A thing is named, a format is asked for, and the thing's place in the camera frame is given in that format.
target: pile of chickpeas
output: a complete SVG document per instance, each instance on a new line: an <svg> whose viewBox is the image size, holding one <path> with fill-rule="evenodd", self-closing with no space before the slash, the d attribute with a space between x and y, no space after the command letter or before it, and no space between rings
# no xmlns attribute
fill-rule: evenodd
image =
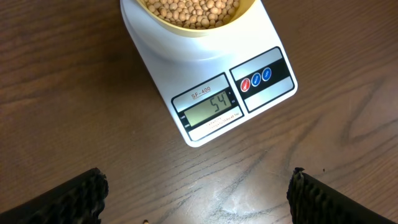
<svg viewBox="0 0 398 224"><path fill-rule="evenodd" d="M239 0L145 0L148 10L173 25L188 29L213 29L227 24Z"/></svg>

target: blue button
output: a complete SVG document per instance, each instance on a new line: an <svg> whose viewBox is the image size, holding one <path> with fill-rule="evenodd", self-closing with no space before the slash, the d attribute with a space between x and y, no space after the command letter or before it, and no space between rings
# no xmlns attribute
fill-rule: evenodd
<svg viewBox="0 0 398 224"><path fill-rule="evenodd" d="M271 78L271 74L272 74L272 72L271 72L271 69L270 68L265 68L263 71L262 71L262 79L266 82L266 81L268 81L270 78Z"/></svg>
<svg viewBox="0 0 398 224"><path fill-rule="evenodd" d="M256 87L260 84L261 82L261 75L260 73L255 73L252 77L251 77L251 85Z"/></svg>

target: yellow bowl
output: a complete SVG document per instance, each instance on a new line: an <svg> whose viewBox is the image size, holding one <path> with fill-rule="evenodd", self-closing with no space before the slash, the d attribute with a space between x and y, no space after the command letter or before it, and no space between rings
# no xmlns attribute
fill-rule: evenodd
<svg viewBox="0 0 398 224"><path fill-rule="evenodd" d="M175 26L157 17L155 14L151 13L150 10L148 10L146 2L144 0L137 0L137 1L145 9L145 11L147 11L162 27L164 27L168 31L184 37L204 37L206 35L212 35L227 29L234 21L239 19L246 11L249 10L249 8L253 5L255 0L239 0L239 7L229 23L221 27L217 27L214 29L205 29L205 30L194 30L194 29L187 29Z"/></svg>

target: kitchen scale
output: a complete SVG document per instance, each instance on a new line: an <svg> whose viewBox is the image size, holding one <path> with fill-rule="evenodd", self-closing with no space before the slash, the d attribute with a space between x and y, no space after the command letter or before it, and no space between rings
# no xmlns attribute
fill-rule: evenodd
<svg viewBox="0 0 398 224"><path fill-rule="evenodd" d="M222 33L198 38L164 29L137 0L121 0L121 11L191 147L217 138L297 91L282 42L260 0Z"/></svg>

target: brown wooden surface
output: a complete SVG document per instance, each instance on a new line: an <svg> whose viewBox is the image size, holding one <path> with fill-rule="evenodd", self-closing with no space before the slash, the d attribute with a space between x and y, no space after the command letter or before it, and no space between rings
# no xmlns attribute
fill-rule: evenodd
<svg viewBox="0 0 398 224"><path fill-rule="evenodd" d="M264 5L298 92L194 149L118 1L0 1L0 212L99 167L104 223L289 223L304 167L398 222L398 1Z"/></svg>

